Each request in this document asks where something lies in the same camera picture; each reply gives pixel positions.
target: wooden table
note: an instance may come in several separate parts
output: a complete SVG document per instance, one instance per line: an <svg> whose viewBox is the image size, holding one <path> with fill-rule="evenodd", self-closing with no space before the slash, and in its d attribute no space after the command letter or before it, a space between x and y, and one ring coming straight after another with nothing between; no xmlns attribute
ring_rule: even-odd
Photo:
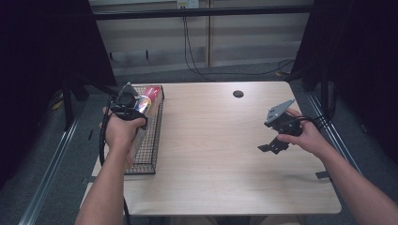
<svg viewBox="0 0 398 225"><path fill-rule="evenodd" d="M257 146L277 132L268 109L290 98L286 82L166 83L157 174L125 176L136 216L336 214L341 205L325 167L290 145L279 155ZM241 98L233 92L244 93ZM299 110L294 103L293 109ZM100 170L97 164L93 175Z"/></svg>

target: wall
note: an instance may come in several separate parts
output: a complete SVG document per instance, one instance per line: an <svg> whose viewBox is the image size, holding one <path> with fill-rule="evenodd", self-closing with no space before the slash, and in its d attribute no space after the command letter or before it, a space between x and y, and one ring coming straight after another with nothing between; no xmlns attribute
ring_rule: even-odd
<svg viewBox="0 0 398 225"><path fill-rule="evenodd" d="M200 8L311 5L313 0L201 0ZM94 12L174 9L176 1L91 0ZM249 64L295 58L308 13L187 18L191 46L203 51L208 66ZM108 53L183 50L182 18L99 21Z"/></svg>

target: metal bar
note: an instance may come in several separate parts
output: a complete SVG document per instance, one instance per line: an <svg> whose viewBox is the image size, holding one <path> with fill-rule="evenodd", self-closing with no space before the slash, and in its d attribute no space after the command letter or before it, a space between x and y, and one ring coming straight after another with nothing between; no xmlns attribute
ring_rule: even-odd
<svg viewBox="0 0 398 225"><path fill-rule="evenodd" d="M62 80L62 95L64 97L64 108L65 108L65 128L64 130L68 130L70 125L73 122L73 109L72 103L70 99L70 89L68 86L67 76L64 76Z"/></svg>
<svg viewBox="0 0 398 225"><path fill-rule="evenodd" d="M218 8L188 8L188 9L162 9L146 11L104 11L93 14L67 14L54 15L66 19L88 19L94 21L125 20L125 19L148 19L148 18L171 18L171 17L200 17L200 16L230 16L230 15L253 15L253 14L287 14L325 12L335 6L288 6L288 7L218 7Z"/></svg>
<svg viewBox="0 0 398 225"><path fill-rule="evenodd" d="M322 67L321 76L321 109L326 119L329 121L329 77L327 68Z"/></svg>
<svg viewBox="0 0 398 225"><path fill-rule="evenodd" d="M316 96L313 94L308 94L308 98L311 101L311 104L313 105L315 112L318 116L322 115L322 110L321 110L321 104ZM336 150L347 160L351 166L353 166L360 174L362 174L362 171L360 170L360 167L357 165L355 160L352 158L351 154L349 153L349 150L347 146L344 144L341 136L337 132L336 128L334 125L329 122L328 125L325 126L325 131L328 133L330 140L332 141L334 147Z"/></svg>
<svg viewBox="0 0 398 225"><path fill-rule="evenodd" d="M33 225L38 218L38 214L40 212L41 207L44 204L44 200L47 197L47 194L50 191L51 184L55 178L55 174L58 170L58 167L62 161L62 158L65 155L66 149L69 146L70 140L73 137L74 131L76 130L77 124L79 122L79 118L82 115L84 109L85 102L80 104L80 107L77 109L77 115L73 120L73 123L69 127L69 130L64 131L61 141L59 142L53 159L50 162L49 167L47 168L46 173L44 174L38 189L36 190L35 195L32 200L26 207L23 216L20 220L19 225Z"/></svg>

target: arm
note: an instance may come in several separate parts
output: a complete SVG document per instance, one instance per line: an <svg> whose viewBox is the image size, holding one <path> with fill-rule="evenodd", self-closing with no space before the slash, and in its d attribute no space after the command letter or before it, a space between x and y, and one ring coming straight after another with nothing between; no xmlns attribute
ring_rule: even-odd
<svg viewBox="0 0 398 225"><path fill-rule="evenodd" d="M75 224L123 224L123 181L126 155L144 119L123 121L112 115L106 130L108 156L88 191Z"/></svg>
<svg viewBox="0 0 398 225"><path fill-rule="evenodd" d="M291 109L287 112L293 116L300 115ZM345 161L312 123L302 122L301 125L303 133L299 137L280 134L278 139L298 144L324 163L357 222L359 224L396 223L398 205Z"/></svg>

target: gray floor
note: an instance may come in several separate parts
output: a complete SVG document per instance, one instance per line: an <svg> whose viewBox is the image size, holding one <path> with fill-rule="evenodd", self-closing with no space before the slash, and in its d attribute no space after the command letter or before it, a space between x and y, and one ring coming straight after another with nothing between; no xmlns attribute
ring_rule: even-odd
<svg viewBox="0 0 398 225"><path fill-rule="evenodd" d="M221 73L205 75L215 82L257 82L278 81L280 77L273 70L278 63L255 64L246 66L200 68L204 72ZM262 75L243 75L233 73L265 73ZM188 69L151 72L136 75L119 75L116 77L119 87L126 82L134 83L183 83L209 82L202 76ZM301 88L301 81L290 83L295 97L304 114L315 116L310 101ZM73 224L84 196L85 185L82 179L90 176L97 159L99 144L100 109L107 96L89 88L91 96L87 102L74 102L74 108L82 106L83 113L72 140L63 156L55 179L52 181L46 199L40 208L36 224ZM344 139L352 157L356 160L363 175L387 193L398 203L398 166L382 151L377 140L364 133L358 117L344 101L338 98L333 123ZM36 189L52 160L54 151L63 135L65 125L64 112L49 110L40 125L38 138L29 156L18 172L6 183L0 192L0 224L17 224L35 194ZM355 224L354 219L341 200L343 210L336 215L308 216L306 223L312 224ZM247 217L230 217L221 224L247 224ZM167 223L164 217L134 217L134 224Z"/></svg>

